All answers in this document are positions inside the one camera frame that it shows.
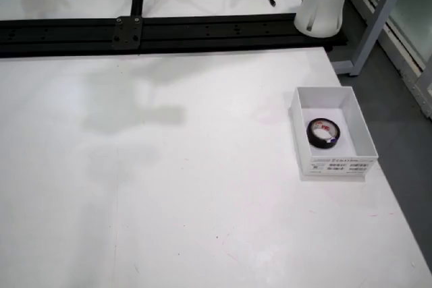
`white table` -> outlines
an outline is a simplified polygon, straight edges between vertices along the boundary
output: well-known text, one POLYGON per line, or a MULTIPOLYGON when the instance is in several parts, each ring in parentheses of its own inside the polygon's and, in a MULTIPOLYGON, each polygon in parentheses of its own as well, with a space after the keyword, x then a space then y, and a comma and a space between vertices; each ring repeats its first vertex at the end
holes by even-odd
POLYGON ((322 49, 0 61, 0 286, 432 286, 379 165, 300 180, 290 97, 338 84, 322 49))

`roll of tape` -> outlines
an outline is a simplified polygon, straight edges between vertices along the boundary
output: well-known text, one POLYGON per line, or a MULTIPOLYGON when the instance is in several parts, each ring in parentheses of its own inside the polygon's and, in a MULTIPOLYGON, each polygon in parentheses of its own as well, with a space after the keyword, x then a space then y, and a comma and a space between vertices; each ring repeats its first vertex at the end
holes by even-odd
POLYGON ((316 118, 306 130, 309 143, 316 148, 333 148, 340 137, 339 126, 330 119, 316 118))

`white cylindrical object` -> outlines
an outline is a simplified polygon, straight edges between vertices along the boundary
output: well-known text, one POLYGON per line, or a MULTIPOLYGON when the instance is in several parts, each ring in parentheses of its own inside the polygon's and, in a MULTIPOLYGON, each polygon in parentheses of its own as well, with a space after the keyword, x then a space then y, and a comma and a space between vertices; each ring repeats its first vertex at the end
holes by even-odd
POLYGON ((294 20, 303 34, 325 38, 336 35, 342 27, 345 0, 303 0, 294 20))

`black tape roll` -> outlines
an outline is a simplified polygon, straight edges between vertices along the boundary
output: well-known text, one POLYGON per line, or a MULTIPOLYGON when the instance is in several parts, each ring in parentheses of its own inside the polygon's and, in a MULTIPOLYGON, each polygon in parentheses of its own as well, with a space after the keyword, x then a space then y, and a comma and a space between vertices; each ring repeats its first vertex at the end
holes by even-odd
POLYGON ((333 148, 339 140, 340 129, 339 126, 330 119, 326 118, 316 118, 311 121, 306 130, 308 135, 309 143, 311 143, 316 148, 333 148), (330 136, 326 138, 321 138, 314 131, 316 129, 326 130, 330 136))

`open box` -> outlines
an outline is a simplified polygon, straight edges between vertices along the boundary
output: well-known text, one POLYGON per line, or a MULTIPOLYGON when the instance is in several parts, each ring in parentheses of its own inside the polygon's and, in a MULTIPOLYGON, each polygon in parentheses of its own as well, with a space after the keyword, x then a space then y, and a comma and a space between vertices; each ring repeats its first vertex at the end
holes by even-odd
POLYGON ((304 175, 365 175, 378 154, 351 87, 298 87, 290 115, 304 175), (340 128, 330 149, 309 144, 306 128, 315 118, 327 118, 340 128))

